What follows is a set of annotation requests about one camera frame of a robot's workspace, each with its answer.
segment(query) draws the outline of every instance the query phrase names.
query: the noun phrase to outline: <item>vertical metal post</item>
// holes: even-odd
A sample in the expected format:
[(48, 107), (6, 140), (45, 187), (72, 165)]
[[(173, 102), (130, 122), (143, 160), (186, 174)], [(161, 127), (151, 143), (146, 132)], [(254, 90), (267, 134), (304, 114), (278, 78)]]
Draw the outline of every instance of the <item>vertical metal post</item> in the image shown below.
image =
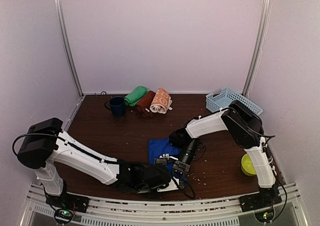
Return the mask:
[(83, 97), (84, 94), (82, 92), (80, 81), (79, 81), (78, 75), (76, 73), (77, 71), (75, 68), (74, 59), (73, 59), (72, 53), (71, 53), (70, 43), (69, 43), (67, 29), (66, 29), (65, 18), (64, 18), (64, 14), (63, 14), (62, 1), (61, 0), (54, 0), (54, 2), (55, 2), (56, 10), (58, 12), (58, 18), (59, 18), (59, 22), (60, 22), (60, 29), (61, 29), (61, 34), (62, 34), (63, 46), (64, 46), (64, 50), (66, 52), (65, 54), (67, 57), (68, 65), (69, 65), (76, 89), (78, 91), (79, 97)]
[(246, 82), (243, 88), (243, 96), (247, 97), (248, 96), (248, 91), (249, 87), (252, 84), (253, 76), (255, 69), (258, 65), (258, 58), (259, 58), (259, 51), (262, 46), (262, 42), (265, 36), (265, 31), (267, 27), (267, 22), (268, 22), (268, 17), (269, 17), (269, 12), (270, 12), (270, 2), (271, 0), (263, 0), (262, 4), (262, 9), (261, 9), (261, 16), (260, 16), (260, 23), (259, 23), (259, 28), (258, 28), (258, 33), (256, 36), (256, 43), (254, 46), (254, 53), (252, 55), (251, 63), (250, 63), (250, 68), (248, 71), (248, 75), (246, 77)]

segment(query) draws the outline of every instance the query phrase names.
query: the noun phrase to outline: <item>green towel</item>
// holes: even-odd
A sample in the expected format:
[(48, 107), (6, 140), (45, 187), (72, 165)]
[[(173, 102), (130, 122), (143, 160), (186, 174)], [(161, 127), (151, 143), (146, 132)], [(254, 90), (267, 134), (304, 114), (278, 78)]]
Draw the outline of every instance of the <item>green towel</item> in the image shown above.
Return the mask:
[(138, 86), (132, 93), (124, 98), (125, 105), (134, 107), (139, 100), (148, 93), (148, 89), (144, 86)]

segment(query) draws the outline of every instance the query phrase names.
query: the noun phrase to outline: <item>mug handle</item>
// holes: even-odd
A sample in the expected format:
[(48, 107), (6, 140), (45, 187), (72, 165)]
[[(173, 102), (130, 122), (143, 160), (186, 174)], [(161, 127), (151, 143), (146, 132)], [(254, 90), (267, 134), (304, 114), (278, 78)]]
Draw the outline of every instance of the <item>mug handle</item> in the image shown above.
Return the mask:
[(110, 108), (109, 108), (109, 107), (107, 107), (107, 104), (109, 104), (109, 102), (108, 102), (108, 101), (104, 104), (104, 106), (105, 106), (105, 108), (106, 108), (106, 109), (110, 110)]

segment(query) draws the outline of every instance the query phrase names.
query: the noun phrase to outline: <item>peach patterned towel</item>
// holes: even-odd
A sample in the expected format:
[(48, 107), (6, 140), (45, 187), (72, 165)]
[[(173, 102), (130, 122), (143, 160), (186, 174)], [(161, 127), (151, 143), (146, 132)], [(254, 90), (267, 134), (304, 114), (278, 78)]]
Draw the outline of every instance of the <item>peach patterned towel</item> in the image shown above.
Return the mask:
[(153, 98), (150, 110), (153, 113), (165, 114), (167, 110), (172, 110), (170, 107), (171, 103), (172, 100), (168, 92), (163, 88), (159, 88), (155, 94), (155, 97)]

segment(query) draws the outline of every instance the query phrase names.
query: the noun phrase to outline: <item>towel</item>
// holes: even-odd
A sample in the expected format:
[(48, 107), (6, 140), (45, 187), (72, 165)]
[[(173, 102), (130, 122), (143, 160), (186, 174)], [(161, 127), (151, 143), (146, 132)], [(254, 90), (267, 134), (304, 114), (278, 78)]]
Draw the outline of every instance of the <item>towel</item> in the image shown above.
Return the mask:
[[(162, 154), (178, 155), (180, 149), (171, 146), (169, 144), (169, 139), (161, 140), (149, 140), (148, 142), (148, 162), (151, 164), (155, 163), (155, 158), (159, 158)], [(166, 168), (169, 172), (172, 172), (173, 163), (168, 163)]]
[(125, 105), (134, 107), (147, 92), (147, 88), (141, 85), (138, 86), (132, 93), (124, 98)]
[(168, 92), (163, 88), (159, 88), (155, 94), (155, 97), (153, 98), (150, 110), (153, 113), (165, 114), (167, 110), (172, 110), (170, 107), (171, 103), (172, 100)]
[(144, 95), (144, 97), (142, 97), (139, 102), (135, 105), (134, 109), (137, 112), (140, 112), (143, 114), (143, 116), (145, 117), (152, 117), (154, 115), (154, 113), (152, 113), (149, 108), (151, 105), (152, 100), (154, 99), (154, 96), (156, 94), (150, 90), (146, 95)]

